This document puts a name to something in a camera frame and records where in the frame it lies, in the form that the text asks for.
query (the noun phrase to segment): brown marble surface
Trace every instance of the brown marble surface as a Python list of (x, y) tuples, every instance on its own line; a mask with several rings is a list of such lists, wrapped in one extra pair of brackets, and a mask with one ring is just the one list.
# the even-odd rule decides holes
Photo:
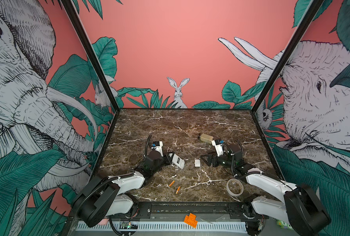
[[(228, 168), (208, 167), (200, 155), (215, 151), (214, 147), (198, 139), (200, 133), (223, 139), (228, 144), (242, 143), (244, 158), (271, 175), (276, 172), (269, 160), (256, 126), (248, 111), (196, 111), (196, 110), (122, 110), (99, 171), (108, 175), (126, 174), (143, 158), (147, 136), (153, 141), (163, 141), (163, 152), (174, 151), (185, 160), (184, 169), (175, 165), (163, 167), (152, 182), (130, 193), (140, 201), (234, 201), (226, 191), (232, 177)], [(244, 185), (237, 200), (253, 193), (272, 198), (263, 190)], [(239, 188), (230, 187), (239, 192)]]

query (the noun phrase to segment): clear tape roll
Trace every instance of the clear tape roll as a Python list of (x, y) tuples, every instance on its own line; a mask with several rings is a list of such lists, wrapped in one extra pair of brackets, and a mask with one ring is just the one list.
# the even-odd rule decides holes
[[(230, 182), (237, 182), (239, 184), (239, 186), (241, 187), (241, 191), (239, 193), (233, 193), (230, 189), (229, 189), (229, 183)], [(227, 192), (230, 194), (230, 196), (232, 197), (238, 197), (239, 195), (241, 195), (243, 193), (243, 184), (240, 180), (238, 179), (229, 179), (229, 181), (226, 183), (226, 190)]]

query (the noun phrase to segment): orange lego brick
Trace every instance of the orange lego brick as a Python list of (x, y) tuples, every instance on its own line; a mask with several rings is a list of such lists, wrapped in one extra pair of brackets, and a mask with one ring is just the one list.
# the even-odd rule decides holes
[(196, 228), (197, 226), (197, 220), (196, 220), (196, 216), (192, 213), (189, 213), (189, 216), (186, 215), (186, 217), (184, 218), (184, 223), (192, 226), (193, 228)]

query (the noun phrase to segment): white eraser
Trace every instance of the white eraser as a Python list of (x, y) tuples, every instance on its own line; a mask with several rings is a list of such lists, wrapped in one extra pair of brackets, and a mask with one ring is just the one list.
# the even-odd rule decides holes
[(195, 159), (195, 167), (200, 167), (201, 163), (200, 163), (200, 159)]
[(179, 168), (182, 169), (182, 168), (184, 168), (185, 161), (182, 158), (180, 158), (178, 155), (173, 153), (173, 155), (172, 155), (172, 163), (174, 163), (175, 165), (177, 165)]

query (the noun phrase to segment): white ventilation grille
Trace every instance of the white ventilation grille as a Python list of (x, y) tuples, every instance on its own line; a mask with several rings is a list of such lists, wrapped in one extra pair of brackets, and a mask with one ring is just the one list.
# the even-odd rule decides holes
[[(120, 228), (119, 221), (113, 221), (117, 230)], [(77, 230), (87, 231), (112, 231), (110, 224), (96, 225), (89, 228), (84, 221), (78, 222)], [(196, 229), (192, 226), (179, 221), (163, 222), (163, 221), (140, 221), (138, 222), (138, 231), (216, 231), (216, 232), (235, 232), (246, 233), (245, 222), (198, 222)]]

